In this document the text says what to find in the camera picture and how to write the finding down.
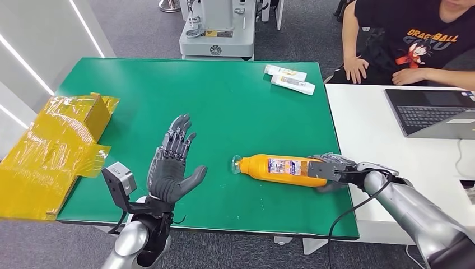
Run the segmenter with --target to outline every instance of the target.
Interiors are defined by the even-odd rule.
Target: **white tube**
[[[284,77],[290,77],[299,81],[305,81],[305,79],[307,78],[307,73],[305,72],[285,69],[279,66],[273,66],[271,64],[266,64],[264,73],[269,74],[271,76],[279,75],[279,76],[284,76]]]
[[[315,91],[315,85],[308,82],[302,82],[291,77],[275,75],[272,76],[271,83],[307,95],[313,95],[313,92]]]

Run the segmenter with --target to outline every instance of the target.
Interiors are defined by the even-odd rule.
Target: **white wall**
[[[103,55],[115,57],[87,0],[0,1],[0,35],[53,92],[79,59],[100,57],[72,3]],[[11,109],[29,125],[49,97],[0,42],[0,105]],[[23,127],[0,110],[0,159],[23,131]]]
[[[31,110],[18,96],[0,82],[1,106],[12,113],[18,120],[29,126],[36,113]],[[16,122],[0,108],[0,160],[10,151],[26,128]]]

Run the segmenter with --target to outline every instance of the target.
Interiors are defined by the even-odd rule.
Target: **white table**
[[[326,84],[326,88],[342,155],[398,170],[416,190],[475,233],[475,206],[455,168],[457,140],[405,138],[384,95],[384,89],[456,88],[337,84]],[[463,158],[459,169],[473,176],[475,140],[462,140],[460,146]],[[350,193],[354,205],[368,198],[355,186],[350,186]],[[414,244],[376,200],[356,210],[356,222],[360,231],[357,242]],[[324,239],[304,239],[304,253],[326,243]]]

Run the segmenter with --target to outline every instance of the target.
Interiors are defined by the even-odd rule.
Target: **plastic bottle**
[[[259,180],[320,187],[327,183],[326,179],[307,176],[309,162],[318,159],[257,154],[241,158],[232,158],[231,170],[234,174],[243,173]]]
[[[279,66],[273,66],[271,64],[266,64],[266,67],[264,68],[264,73],[269,74],[271,76],[279,75],[279,76],[291,77],[298,81],[305,81],[305,79],[307,78],[307,73],[305,72],[285,69]]]
[[[313,95],[313,92],[315,91],[315,85],[308,82],[294,80],[293,78],[290,78],[290,77],[275,75],[275,76],[272,76],[271,83],[294,90],[294,91],[298,91],[307,95]]]

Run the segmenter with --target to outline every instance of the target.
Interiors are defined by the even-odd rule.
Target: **gray carpet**
[[[327,247],[305,256],[302,240],[280,246],[266,236],[172,232],[171,250],[156,268],[329,268]],[[0,268],[99,268],[114,238],[81,225],[0,221]],[[334,242],[334,269],[414,268],[402,245]],[[415,247],[410,253],[418,257]]]
[[[162,13],[153,0],[89,0],[117,57],[181,58],[178,39],[183,20]],[[341,64],[341,24],[332,16],[335,0],[286,1],[282,30],[275,16],[256,26],[256,60],[319,62],[322,76]],[[475,52],[449,64],[475,69]],[[325,246],[303,255],[302,241],[279,246],[273,238],[252,235],[173,232],[171,251],[157,268],[329,268]],[[99,268],[114,238],[90,226],[0,221],[0,268]],[[335,242],[334,269],[418,268],[404,246]],[[418,260],[415,247],[409,251]]]

